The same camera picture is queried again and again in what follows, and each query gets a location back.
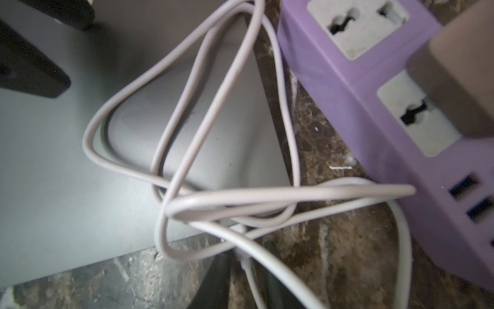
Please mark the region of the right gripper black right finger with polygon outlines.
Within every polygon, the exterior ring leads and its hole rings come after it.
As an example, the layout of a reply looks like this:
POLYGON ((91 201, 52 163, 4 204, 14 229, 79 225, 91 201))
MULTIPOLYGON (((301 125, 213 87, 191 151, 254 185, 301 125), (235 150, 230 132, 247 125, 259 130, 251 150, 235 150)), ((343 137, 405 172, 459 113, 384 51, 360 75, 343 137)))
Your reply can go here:
POLYGON ((264 269, 264 284, 268 308, 304 309, 302 303, 268 269, 264 269))

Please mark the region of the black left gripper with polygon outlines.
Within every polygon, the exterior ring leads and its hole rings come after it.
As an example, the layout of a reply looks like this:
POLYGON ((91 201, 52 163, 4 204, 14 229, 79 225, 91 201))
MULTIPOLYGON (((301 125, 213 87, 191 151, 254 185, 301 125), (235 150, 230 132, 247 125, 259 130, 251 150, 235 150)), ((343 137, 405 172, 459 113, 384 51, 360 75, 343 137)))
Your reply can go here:
MULTIPOLYGON (((30 8, 77 30, 95 19, 91 1, 23 1, 30 8)), ((69 76, 31 42, 1 22, 1 87, 55 99, 72 82, 69 76)))

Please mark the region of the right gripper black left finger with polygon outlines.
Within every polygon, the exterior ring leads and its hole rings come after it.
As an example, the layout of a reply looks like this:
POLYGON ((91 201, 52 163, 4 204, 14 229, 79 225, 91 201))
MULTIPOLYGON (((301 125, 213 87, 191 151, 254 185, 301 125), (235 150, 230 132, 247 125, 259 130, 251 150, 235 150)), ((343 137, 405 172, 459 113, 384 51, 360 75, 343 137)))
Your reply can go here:
POLYGON ((187 309, 228 308, 230 292, 231 252, 217 255, 187 309))

